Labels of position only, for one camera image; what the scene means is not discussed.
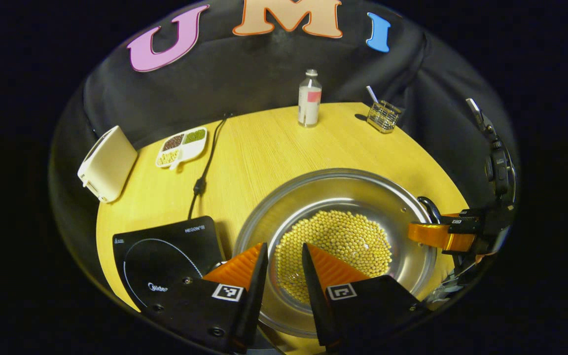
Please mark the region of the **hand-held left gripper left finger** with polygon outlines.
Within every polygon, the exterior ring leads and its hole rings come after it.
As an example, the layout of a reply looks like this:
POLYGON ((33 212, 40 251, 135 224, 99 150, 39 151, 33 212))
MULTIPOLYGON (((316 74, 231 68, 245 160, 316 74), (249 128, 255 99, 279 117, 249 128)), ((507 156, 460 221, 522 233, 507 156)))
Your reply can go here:
POLYGON ((245 354, 254 343, 268 269, 259 243, 200 279, 181 277, 143 307, 143 317, 216 354, 245 354))

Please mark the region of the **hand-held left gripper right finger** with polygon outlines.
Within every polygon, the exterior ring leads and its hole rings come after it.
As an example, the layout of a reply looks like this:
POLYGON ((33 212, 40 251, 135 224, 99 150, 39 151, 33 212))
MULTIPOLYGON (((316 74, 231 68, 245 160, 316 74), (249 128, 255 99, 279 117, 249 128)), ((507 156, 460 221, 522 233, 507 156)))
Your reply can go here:
POLYGON ((312 244, 302 264, 320 345, 385 348, 430 310, 391 276, 369 277, 312 244))

